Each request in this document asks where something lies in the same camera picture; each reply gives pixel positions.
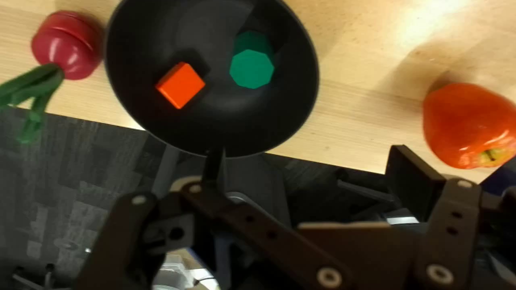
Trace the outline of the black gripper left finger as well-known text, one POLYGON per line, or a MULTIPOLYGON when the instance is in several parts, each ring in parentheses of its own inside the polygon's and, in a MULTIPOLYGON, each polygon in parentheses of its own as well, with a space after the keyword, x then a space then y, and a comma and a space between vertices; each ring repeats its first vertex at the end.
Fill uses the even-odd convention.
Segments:
POLYGON ((202 181, 214 189, 222 189, 226 184, 226 152, 213 149, 206 154, 202 181))

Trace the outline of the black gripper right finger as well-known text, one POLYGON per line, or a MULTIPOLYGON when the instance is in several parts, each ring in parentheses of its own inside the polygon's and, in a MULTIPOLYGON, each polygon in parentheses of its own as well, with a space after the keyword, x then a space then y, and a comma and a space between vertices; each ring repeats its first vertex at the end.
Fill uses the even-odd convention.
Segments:
POLYGON ((447 179, 406 146, 392 146, 385 168, 387 189, 419 221, 427 221, 447 179))

